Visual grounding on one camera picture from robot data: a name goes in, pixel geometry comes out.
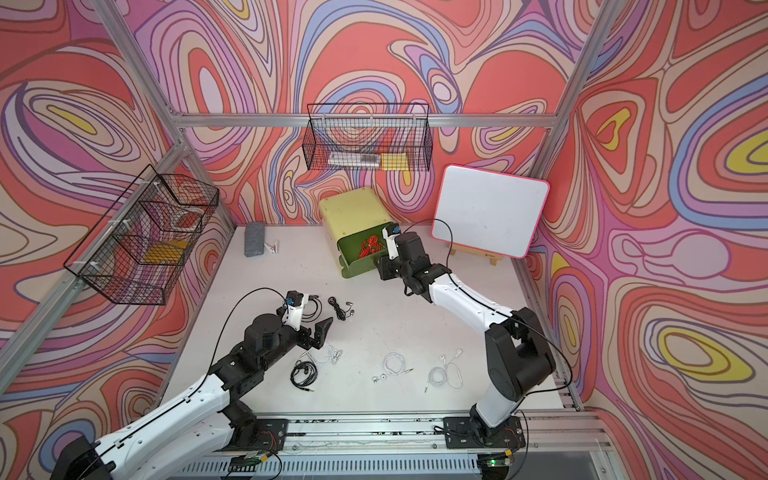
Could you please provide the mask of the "green yellow drawer cabinet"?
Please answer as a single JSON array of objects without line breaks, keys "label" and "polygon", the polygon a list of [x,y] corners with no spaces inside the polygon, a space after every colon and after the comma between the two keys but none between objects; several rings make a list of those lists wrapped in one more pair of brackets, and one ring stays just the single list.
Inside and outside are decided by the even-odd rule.
[{"label": "green yellow drawer cabinet", "polygon": [[343,278],[374,270],[387,254],[382,229],[395,223],[370,187],[340,193],[319,202],[320,216]]}]

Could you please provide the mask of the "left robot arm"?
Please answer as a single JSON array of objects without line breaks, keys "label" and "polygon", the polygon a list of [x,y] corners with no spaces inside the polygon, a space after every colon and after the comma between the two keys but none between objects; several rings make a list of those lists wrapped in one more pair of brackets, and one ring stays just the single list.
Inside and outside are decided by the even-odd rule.
[{"label": "left robot arm", "polygon": [[323,347],[334,320],[291,325],[267,313],[195,384],[133,423],[90,441],[80,436],[61,451],[54,479],[167,479],[187,464],[255,437],[257,417],[242,397],[290,350]]}]

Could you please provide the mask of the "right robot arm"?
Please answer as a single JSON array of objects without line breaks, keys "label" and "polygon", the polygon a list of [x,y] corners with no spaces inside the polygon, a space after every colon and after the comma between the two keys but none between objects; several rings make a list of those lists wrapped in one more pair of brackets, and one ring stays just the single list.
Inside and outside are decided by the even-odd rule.
[{"label": "right robot arm", "polygon": [[483,335],[490,385],[467,419],[459,418],[455,427],[446,420],[443,431],[458,446],[493,446],[515,431],[513,413],[556,370],[539,318],[527,307],[504,307],[466,286],[448,266],[431,261],[416,232],[393,225],[382,229],[382,238],[387,254],[375,265],[383,281],[400,279],[405,295],[447,310]]}]

